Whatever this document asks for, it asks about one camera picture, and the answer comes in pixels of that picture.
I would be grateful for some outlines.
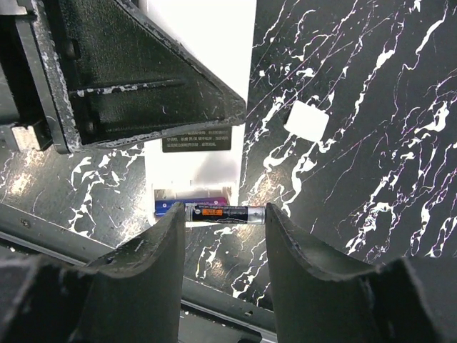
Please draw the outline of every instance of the battery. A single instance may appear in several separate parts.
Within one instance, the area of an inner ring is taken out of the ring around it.
[[[188,204],[186,222],[265,224],[265,207]]]
[[[194,198],[194,199],[163,199],[155,201],[155,216],[157,218],[163,217],[165,213],[176,203],[182,202],[184,204],[208,204],[208,205],[227,205],[227,199],[223,197],[212,198]]]

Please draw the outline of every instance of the scratched black surface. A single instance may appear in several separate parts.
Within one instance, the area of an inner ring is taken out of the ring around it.
[[[457,3],[258,1],[241,200],[370,263],[454,256]],[[330,121],[313,144],[292,103]],[[146,227],[142,146],[2,150],[3,203],[116,246]],[[262,227],[188,230],[185,274],[271,309]]]

